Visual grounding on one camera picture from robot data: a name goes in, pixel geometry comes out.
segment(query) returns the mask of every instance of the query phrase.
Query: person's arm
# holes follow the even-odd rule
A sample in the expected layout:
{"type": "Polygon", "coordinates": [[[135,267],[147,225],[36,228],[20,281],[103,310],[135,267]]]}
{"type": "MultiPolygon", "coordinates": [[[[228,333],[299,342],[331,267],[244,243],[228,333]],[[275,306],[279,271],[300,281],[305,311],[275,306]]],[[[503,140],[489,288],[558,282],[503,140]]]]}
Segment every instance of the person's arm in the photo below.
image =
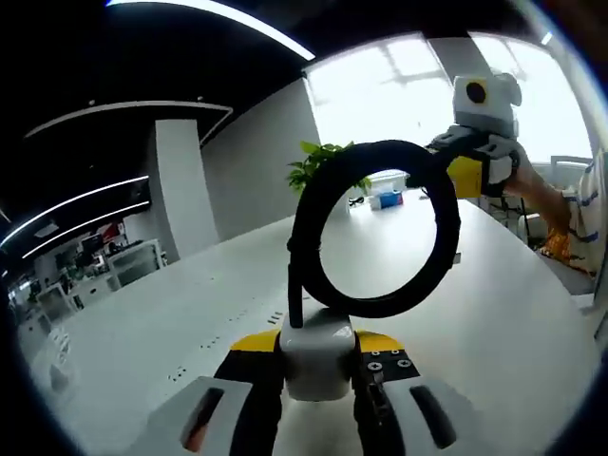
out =
{"type": "Polygon", "coordinates": [[[521,156],[520,160],[520,167],[507,181],[505,190],[522,197],[552,228],[567,234],[571,218],[568,202],[561,192],[544,181],[526,156],[521,156]]]}

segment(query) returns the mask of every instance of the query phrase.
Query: potted plant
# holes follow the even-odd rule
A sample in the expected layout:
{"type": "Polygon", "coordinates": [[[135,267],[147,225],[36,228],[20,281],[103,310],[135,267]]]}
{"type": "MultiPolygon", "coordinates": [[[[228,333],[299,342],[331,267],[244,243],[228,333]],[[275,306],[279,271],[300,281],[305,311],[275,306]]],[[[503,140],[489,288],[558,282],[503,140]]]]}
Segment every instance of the potted plant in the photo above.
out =
{"type": "MultiPolygon", "coordinates": [[[[319,165],[325,160],[331,159],[336,154],[342,153],[351,147],[354,142],[349,142],[344,147],[335,144],[313,144],[311,142],[300,142],[300,148],[307,155],[304,161],[294,161],[289,163],[289,166],[294,169],[289,173],[287,182],[298,194],[301,194],[306,184],[313,178],[314,172],[319,165]]],[[[360,189],[365,195],[371,187],[371,181],[368,178],[360,180],[352,186],[352,188],[360,189]]],[[[338,203],[334,206],[332,213],[348,214],[349,199],[347,194],[344,194],[338,203]]]]}

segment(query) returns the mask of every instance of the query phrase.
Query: person's hand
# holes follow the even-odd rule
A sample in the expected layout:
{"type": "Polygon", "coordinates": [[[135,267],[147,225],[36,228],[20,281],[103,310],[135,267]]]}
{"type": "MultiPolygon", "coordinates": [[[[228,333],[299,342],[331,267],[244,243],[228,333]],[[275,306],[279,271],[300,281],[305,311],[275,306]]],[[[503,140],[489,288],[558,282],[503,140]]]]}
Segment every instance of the person's hand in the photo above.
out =
{"type": "Polygon", "coordinates": [[[520,167],[506,181],[504,191],[515,197],[523,197],[528,194],[533,189],[534,185],[542,178],[532,167],[532,163],[528,159],[523,147],[521,147],[518,152],[520,154],[520,167]]]}

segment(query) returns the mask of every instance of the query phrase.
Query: ceiling light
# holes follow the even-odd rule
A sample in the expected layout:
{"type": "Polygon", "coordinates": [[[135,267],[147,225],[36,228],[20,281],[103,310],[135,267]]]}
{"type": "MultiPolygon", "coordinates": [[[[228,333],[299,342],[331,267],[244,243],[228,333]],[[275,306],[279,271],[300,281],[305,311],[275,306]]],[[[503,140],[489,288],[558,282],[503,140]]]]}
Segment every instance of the ceiling light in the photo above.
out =
{"type": "Polygon", "coordinates": [[[243,26],[247,26],[265,34],[269,38],[278,41],[285,48],[291,49],[293,52],[306,60],[312,60],[314,58],[314,54],[312,52],[296,43],[294,40],[284,35],[276,28],[272,28],[268,24],[256,19],[253,16],[250,16],[249,14],[239,11],[238,9],[230,8],[226,5],[222,5],[221,3],[212,2],[211,0],[111,0],[106,4],[106,6],[111,7],[124,3],[168,3],[171,5],[181,5],[184,7],[196,8],[197,10],[213,12],[214,14],[240,22],[243,26]]]}
{"type": "Polygon", "coordinates": [[[140,202],[140,203],[138,203],[138,204],[133,204],[132,206],[124,207],[123,209],[119,209],[118,211],[110,212],[109,214],[105,214],[104,216],[94,218],[93,220],[86,221],[85,223],[81,223],[81,224],[80,224],[80,225],[78,225],[78,226],[75,226],[75,227],[73,227],[73,228],[70,228],[70,229],[69,229],[69,230],[67,230],[67,231],[64,231],[64,232],[63,232],[61,235],[57,235],[57,236],[55,236],[55,237],[53,237],[53,238],[51,238],[51,239],[49,239],[49,240],[47,240],[47,241],[43,242],[43,243],[42,243],[42,244],[40,244],[38,247],[36,247],[36,248],[34,248],[34,249],[30,250],[30,251],[29,251],[29,252],[27,252],[25,255],[23,255],[23,256],[22,256],[22,258],[27,258],[27,257],[29,257],[29,256],[30,256],[31,254],[33,254],[34,252],[36,252],[36,251],[38,251],[38,250],[42,249],[42,248],[43,248],[45,245],[50,244],[51,242],[53,242],[53,241],[57,240],[58,238],[62,238],[63,236],[65,236],[65,235],[67,235],[67,234],[71,233],[72,231],[79,230],[79,229],[81,229],[82,227],[87,226],[87,225],[89,225],[89,224],[91,224],[91,223],[95,223],[96,221],[99,221],[99,220],[101,220],[101,219],[105,219],[105,218],[107,218],[107,217],[115,216],[116,214],[120,214],[121,212],[125,212],[125,211],[131,210],[131,209],[135,209],[136,207],[140,207],[140,206],[145,206],[146,204],[149,204],[149,203],[150,203],[150,201],[144,201],[144,202],[140,202]]]}
{"type": "Polygon", "coordinates": [[[17,228],[15,228],[14,230],[12,230],[10,233],[7,234],[7,236],[2,240],[2,242],[0,242],[0,247],[2,247],[4,244],[6,244],[11,238],[14,238],[15,235],[17,235],[17,233],[19,233],[20,231],[23,231],[24,228],[27,228],[34,221],[36,221],[38,219],[41,219],[42,217],[50,214],[51,212],[53,212],[56,209],[59,209],[60,207],[63,207],[65,205],[70,204],[71,202],[74,202],[74,201],[79,200],[81,198],[89,197],[89,196],[94,195],[96,193],[103,192],[104,190],[109,190],[110,188],[118,187],[120,185],[126,185],[126,184],[131,183],[131,182],[143,181],[145,179],[148,179],[148,176],[141,176],[140,178],[123,180],[122,182],[112,183],[110,185],[106,185],[105,187],[101,187],[101,188],[98,188],[96,190],[91,190],[90,192],[83,193],[82,195],[79,195],[78,197],[70,198],[70,199],[68,199],[68,200],[66,200],[64,202],[60,202],[59,204],[51,207],[50,209],[47,209],[46,211],[41,212],[36,217],[30,218],[28,221],[26,221],[25,223],[22,223],[17,228]]]}
{"type": "Polygon", "coordinates": [[[547,34],[542,37],[541,44],[547,46],[547,43],[553,38],[553,33],[547,31],[547,34]]]}

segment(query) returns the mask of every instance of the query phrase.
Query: white pillar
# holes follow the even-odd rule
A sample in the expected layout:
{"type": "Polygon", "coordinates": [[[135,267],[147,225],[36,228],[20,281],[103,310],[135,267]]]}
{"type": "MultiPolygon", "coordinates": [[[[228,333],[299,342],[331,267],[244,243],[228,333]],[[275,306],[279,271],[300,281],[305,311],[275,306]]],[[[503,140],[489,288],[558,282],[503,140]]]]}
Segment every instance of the white pillar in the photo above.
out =
{"type": "Polygon", "coordinates": [[[169,262],[219,242],[202,168],[195,120],[156,121],[150,195],[169,262]]]}

